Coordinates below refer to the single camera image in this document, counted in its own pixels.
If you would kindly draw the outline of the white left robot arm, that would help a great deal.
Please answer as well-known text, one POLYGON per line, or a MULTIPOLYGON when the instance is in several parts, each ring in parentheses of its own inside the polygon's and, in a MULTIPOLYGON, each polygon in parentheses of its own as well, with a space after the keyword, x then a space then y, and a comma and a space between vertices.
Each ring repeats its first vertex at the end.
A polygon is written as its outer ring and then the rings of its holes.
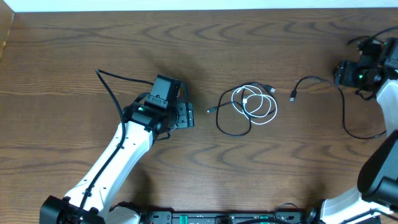
POLYGON ((175 129, 194 126, 187 86, 157 75, 148 93, 118 107, 121 122, 93 167, 63 198, 49 196, 40 208, 40 223, 139 223, 141 213, 114 198, 138 160, 175 129))

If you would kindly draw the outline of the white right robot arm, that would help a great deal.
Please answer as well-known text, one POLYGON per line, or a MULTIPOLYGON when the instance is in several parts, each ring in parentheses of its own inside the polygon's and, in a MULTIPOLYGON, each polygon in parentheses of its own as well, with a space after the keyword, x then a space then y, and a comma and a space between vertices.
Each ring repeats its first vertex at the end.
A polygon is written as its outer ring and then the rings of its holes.
POLYGON ((397 38, 370 37, 359 42, 358 50, 357 61, 336 66, 334 83, 375 101, 381 114, 376 124, 385 139, 360 169, 356 185, 322 202, 318 223, 364 223, 397 213, 397 38))

